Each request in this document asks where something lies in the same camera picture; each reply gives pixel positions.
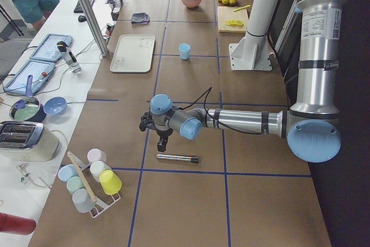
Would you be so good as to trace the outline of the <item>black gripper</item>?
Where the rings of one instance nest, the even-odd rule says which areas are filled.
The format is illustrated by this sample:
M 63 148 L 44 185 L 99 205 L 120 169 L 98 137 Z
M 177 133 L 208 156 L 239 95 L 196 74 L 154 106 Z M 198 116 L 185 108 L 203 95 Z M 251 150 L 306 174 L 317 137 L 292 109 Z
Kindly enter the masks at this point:
M 155 123 L 151 112 L 145 112 L 140 118 L 139 129 L 144 132 L 146 129 L 154 130 L 160 137 L 157 143 L 157 150 L 159 152 L 165 152 L 167 149 L 167 142 L 169 136 L 173 133 L 173 129 L 167 126 L 161 126 Z

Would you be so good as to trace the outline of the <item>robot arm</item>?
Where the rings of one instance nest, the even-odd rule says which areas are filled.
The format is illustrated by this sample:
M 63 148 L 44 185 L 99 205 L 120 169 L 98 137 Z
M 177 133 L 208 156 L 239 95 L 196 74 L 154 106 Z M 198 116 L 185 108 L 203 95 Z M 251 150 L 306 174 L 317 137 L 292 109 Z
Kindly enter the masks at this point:
M 155 95 L 141 117 L 141 131 L 154 130 L 157 148 L 166 149 L 177 131 L 193 140 L 201 128 L 228 129 L 250 135 L 275 134 L 287 139 L 300 159 L 321 163 L 334 158 L 341 148 L 336 127 L 339 110 L 334 105 L 335 76 L 342 8 L 348 0 L 295 0 L 302 13 L 298 62 L 297 100 L 279 113 L 174 106 L 165 94 Z

